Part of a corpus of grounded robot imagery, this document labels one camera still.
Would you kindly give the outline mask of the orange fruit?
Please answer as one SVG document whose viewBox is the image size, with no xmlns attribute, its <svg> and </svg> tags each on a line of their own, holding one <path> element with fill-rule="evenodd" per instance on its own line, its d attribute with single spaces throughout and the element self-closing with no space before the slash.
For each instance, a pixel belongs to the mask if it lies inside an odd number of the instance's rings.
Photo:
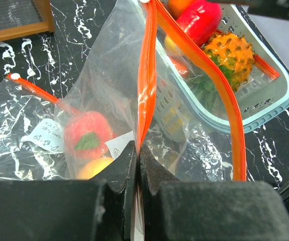
<svg viewBox="0 0 289 241">
<path fill-rule="evenodd" d="M 177 19 L 183 11 L 194 2 L 195 0 L 169 0 L 168 7 L 172 16 Z"/>
</svg>

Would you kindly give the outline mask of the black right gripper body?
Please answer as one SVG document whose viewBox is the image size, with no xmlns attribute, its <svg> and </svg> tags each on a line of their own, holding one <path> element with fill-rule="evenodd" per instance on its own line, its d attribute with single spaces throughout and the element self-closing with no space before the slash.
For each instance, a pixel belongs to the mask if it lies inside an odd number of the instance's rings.
<svg viewBox="0 0 289 241">
<path fill-rule="evenodd" d="M 248 6 L 249 14 L 289 21 L 289 0 L 214 0 L 210 2 Z"/>
</svg>

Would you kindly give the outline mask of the yellow lemon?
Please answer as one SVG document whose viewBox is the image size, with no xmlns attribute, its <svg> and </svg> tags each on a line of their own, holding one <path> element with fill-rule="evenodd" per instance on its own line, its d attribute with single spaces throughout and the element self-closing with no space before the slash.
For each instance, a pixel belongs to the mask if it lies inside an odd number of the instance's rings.
<svg viewBox="0 0 289 241">
<path fill-rule="evenodd" d="M 178 48 L 178 46 L 172 41 L 172 39 L 168 35 L 165 36 L 164 44 L 166 51 L 169 55 L 182 56 L 182 51 Z"/>
</svg>

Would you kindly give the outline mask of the clear orange-zip bag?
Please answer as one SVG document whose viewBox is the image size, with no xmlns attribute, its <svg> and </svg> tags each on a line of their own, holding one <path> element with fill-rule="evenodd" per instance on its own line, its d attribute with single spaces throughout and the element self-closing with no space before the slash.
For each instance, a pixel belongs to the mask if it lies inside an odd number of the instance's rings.
<svg viewBox="0 0 289 241">
<path fill-rule="evenodd" d="M 214 83 L 230 124 L 233 179 L 246 181 L 246 153 L 242 116 L 234 92 L 215 63 L 180 28 L 160 1 L 117 1 L 96 38 L 86 63 L 67 96 L 59 102 L 58 116 L 65 128 L 76 115 L 100 112 L 109 121 L 113 138 L 106 142 L 116 159 L 118 144 L 135 143 L 141 151 L 156 110 L 157 84 L 167 78 L 157 68 L 157 34 L 175 41 L 186 57 Z M 184 124 L 187 142 L 202 128 Z M 69 173 L 76 178 L 90 161 L 64 152 Z"/>
</svg>

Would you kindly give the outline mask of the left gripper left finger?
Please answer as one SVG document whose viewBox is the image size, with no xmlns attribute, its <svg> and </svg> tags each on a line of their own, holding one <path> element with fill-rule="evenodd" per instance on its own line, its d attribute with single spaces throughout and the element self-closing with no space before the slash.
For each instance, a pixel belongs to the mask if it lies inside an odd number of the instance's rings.
<svg viewBox="0 0 289 241">
<path fill-rule="evenodd" d="M 0 181 L 0 240 L 133 240 L 136 165 L 130 141 L 90 180 Z"/>
</svg>

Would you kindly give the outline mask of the light blue plastic basket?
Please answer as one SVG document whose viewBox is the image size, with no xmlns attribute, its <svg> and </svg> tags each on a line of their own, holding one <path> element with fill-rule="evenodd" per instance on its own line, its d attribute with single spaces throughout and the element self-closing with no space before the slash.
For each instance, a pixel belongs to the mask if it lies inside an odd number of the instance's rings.
<svg viewBox="0 0 289 241">
<path fill-rule="evenodd" d="M 224 17 L 219 29 L 245 37 L 256 51 L 254 63 L 246 82 L 234 87 L 244 132 L 249 133 L 289 107 L 289 74 L 269 49 L 256 36 L 235 5 L 222 5 Z M 172 57 L 164 47 L 163 32 L 157 39 L 157 68 L 167 71 L 167 78 L 157 84 L 154 118 L 163 133 L 174 142 L 188 138 L 184 124 L 203 128 L 205 132 L 230 133 L 230 124 L 224 104 L 209 76 L 181 57 L 188 73 L 176 71 Z"/>
</svg>

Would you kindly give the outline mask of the pink peach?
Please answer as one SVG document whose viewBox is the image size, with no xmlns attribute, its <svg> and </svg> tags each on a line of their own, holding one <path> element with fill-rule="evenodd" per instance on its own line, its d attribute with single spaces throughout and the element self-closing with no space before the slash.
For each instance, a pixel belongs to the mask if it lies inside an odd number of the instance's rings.
<svg viewBox="0 0 289 241">
<path fill-rule="evenodd" d="M 66 151 L 78 159 L 93 160 L 108 151 L 106 142 L 113 138 L 109 121 L 97 111 L 74 116 L 64 128 Z"/>
</svg>

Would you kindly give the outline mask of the red bell pepper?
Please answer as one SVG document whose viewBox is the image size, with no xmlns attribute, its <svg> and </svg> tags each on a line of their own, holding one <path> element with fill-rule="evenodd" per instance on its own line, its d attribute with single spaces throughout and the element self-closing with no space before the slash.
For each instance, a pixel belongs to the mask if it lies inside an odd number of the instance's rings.
<svg viewBox="0 0 289 241">
<path fill-rule="evenodd" d="M 201 47 L 212 36 L 222 19 L 220 4 L 195 1 L 176 19 L 180 28 Z"/>
</svg>

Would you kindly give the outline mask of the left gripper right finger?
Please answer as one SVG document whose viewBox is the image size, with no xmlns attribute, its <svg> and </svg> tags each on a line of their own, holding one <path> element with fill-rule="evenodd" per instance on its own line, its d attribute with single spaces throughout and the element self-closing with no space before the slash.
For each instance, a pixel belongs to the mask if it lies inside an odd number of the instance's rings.
<svg viewBox="0 0 289 241">
<path fill-rule="evenodd" d="M 265 182 L 183 182 L 139 154 L 145 240 L 289 240 L 289 214 Z"/>
</svg>

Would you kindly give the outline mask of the wooden shelf rack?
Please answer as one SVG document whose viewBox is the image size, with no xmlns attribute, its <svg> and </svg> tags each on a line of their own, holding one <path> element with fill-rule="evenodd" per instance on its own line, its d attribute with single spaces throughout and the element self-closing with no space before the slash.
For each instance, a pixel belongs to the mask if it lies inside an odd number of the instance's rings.
<svg viewBox="0 0 289 241">
<path fill-rule="evenodd" d="M 50 1 L 0 1 L 0 42 L 54 31 Z"/>
</svg>

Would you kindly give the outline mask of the small orange tangerine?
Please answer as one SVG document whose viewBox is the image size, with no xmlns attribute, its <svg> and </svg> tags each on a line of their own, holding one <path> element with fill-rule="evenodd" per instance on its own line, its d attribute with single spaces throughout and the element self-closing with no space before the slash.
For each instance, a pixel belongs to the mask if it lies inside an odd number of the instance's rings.
<svg viewBox="0 0 289 241">
<path fill-rule="evenodd" d="M 177 58 L 170 57 L 170 60 L 174 64 L 175 68 L 177 69 L 177 71 L 181 75 L 181 77 L 188 78 L 189 69 L 186 66 L 186 64 Z"/>
</svg>

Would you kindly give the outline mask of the small orange pineapple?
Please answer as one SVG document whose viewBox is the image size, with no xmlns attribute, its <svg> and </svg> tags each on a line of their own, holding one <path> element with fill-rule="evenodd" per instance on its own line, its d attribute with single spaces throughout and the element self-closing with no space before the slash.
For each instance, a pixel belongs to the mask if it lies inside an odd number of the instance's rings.
<svg viewBox="0 0 289 241">
<path fill-rule="evenodd" d="M 248 82 L 254 58 L 252 44 L 231 32 L 213 35 L 202 47 L 203 52 L 221 70 L 233 92 Z M 186 81 L 197 100 L 208 111 L 220 107 L 220 96 L 209 76 L 195 69 Z"/>
</svg>

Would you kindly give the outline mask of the yellow orange peach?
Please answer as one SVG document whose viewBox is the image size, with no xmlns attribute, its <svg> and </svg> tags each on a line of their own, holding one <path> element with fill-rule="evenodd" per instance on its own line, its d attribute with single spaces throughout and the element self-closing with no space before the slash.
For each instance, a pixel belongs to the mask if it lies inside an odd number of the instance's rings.
<svg viewBox="0 0 289 241">
<path fill-rule="evenodd" d="M 114 161 L 111 157 L 101 157 L 87 163 L 77 174 L 79 180 L 89 180 Z"/>
</svg>

